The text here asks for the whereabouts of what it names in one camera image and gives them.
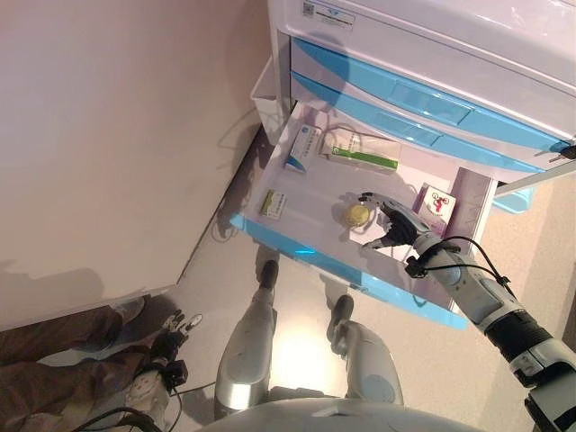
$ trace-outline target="label sticker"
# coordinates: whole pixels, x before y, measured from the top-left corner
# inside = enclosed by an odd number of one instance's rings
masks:
[[[279,220],[285,204],[286,195],[284,193],[269,189],[264,199],[264,204],[262,204],[262,209],[260,209],[260,214]]]
[[[348,32],[352,31],[356,19],[351,13],[310,0],[304,0],[302,3],[302,14],[321,23],[336,25]]]
[[[284,165],[286,168],[306,173],[314,156],[316,156],[318,143],[322,130],[314,126],[302,125],[296,139],[292,144],[290,156]]]

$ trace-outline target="black cable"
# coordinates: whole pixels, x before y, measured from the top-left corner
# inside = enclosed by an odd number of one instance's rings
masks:
[[[82,430],[86,431],[86,432],[97,432],[100,430],[108,430],[108,429],[112,429],[112,428],[116,428],[116,423],[114,423],[113,425],[102,426],[102,427],[85,427]]]
[[[486,251],[482,248],[482,246],[480,246],[480,244],[478,244],[478,242],[474,241],[472,238],[468,238],[465,236],[452,236],[452,237],[444,238],[444,241],[456,240],[456,239],[466,240],[466,241],[472,243],[473,245],[475,245],[478,248],[478,250],[480,250],[480,253],[482,254],[484,259],[488,263],[488,266],[490,266],[490,268],[492,269],[492,272],[494,273],[495,277],[497,279],[502,278],[502,276],[500,275],[500,273],[498,273],[498,270],[496,270],[496,267],[494,266],[494,264],[491,262],[490,258],[488,257],[488,254],[486,253]]]
[[[479,268],[486,273],[490,273],[494,278],[497,276],[491,270],[487,269],[486,267],[482,267],[481,265],[476,264],[451,264],[451,265],[439,265],[438,267],[426,267],[422,270],[430,271],[430,270],[443,270],[445,268],[456,268],[456,267],[472,267],[472,268]]]
[[[93,425],[94,423],[99,422],[102,419],[106,419],[107,417],[110,417],[112,414],[117,414],[119,412],[129,412],[130,414],[133,414],[137,417],[143,417],[145,419],[149,419],[148,416],[146,416],[145,414],[142,414],[140,411],[138,411],[137,409],[131,408],[131,407],[118,407],[118,408],[114,408],[114,409],[110,409],[109,411],[106,411],[103,414],[100,414],[97,417],[94,417],[90,420],[88,420],[86,423],[78,426],[75,429],[72,429],[70,432],[80,432],[82,430],[85,430],[86,428],[88,428],[89,426]]]
[[[494,276],[494,279],[496,279],[496,282],[500,285],[502,285],[504,288],[506,288],[506,291],[509,292],[509,294],[514,297],[516,299],[516,295],[512,292],[512,290],[510,289],[510,287],[508,286],[508,283],[510,282],[510,280],[506,277],[506,276],[502,276],[498,270],[496,270],[496,266],[491,262],[490,258],[488,257],[488,254],[486,253],[486,251],[482,248],[482,246],[480,246],[480,244],[478,244],[478,242],[474,241],[471,238],[465,237],[465,236],[452,236],[452,237],[447,237],[444,238],[444,241],[448,241],[448,240],[456,240],[456,239],[460,239],[460,240],[466,240],[470,243],[472,243],[473,245],[475,245],[478,250],[480,250],[480,253],[482,254],[482,256],[484,257],[484,259],[486,260],[486,263],[488,263],[488,266],[490,266],[490,268],[492,269],[491,272],[488,272],[488,269],[480,267],[480,269],[487,271],[488,273],[490,273],[492,276]]]
[[[191,393],[191,392],[197,392],[199,390],[204,390],[206,387],[210,387],[211,385],[214,385],[215,383],[216,383],[215,381],[208,382],[207,384],[201,385],[200,387],[196,387],[194,389],[179,391],[178,393],[175,392],[175,394],[173,394],[172,396],[176,396],[177,394],[186,394],[186,393]]]
[[[176,415],[174,423],[172,423],[172,426],[170,427],[168,432],[172,432],[174,430],[176,423],[178,422],[178,420],[180,419],[180,416],[182,415],[182,398],[180,397],[180,393],[178,393],[178,392],[175,393],[175,396],[178,398],[178,404],[179,404],[178,414]]]

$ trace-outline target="open drawer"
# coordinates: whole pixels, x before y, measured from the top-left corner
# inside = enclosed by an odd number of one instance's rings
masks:
[[[407,247],[361,249],[342,224],[342,214],[358,194],[367,191],[387,194],[411,207],[420,187],[428,183],[457,199],[446,235],[479,240],[497,182],[408,145],[401,146],[399,167],[393,174],[339,164],[320,154],[306,174],[294,172],[285,169],[284,162],[303,124],[323,131],[341,126],[381,135],[336,110],[322,112],[297,103],[247,207],[232,223],[270,248],[345,279],[379,300],[464,328],[466,320],[455,313],[442,286],[431,277],[410,279],[405,273]],[[278,220],[261,214],[269,190],[285,194]]]

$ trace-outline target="red logo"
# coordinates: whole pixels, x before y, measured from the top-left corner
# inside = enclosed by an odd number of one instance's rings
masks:
[[[450,203],[446,197],[440,196],[436,192],[432,193],[432,199],[434,200],[434,205],[436,206],[436,213],[440,213],[444,204]]]

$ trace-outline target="white wall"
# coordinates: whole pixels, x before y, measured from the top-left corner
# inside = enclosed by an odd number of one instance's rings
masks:
[[[0,3],[0,329],[176,282],[268,44],[264,0]]]

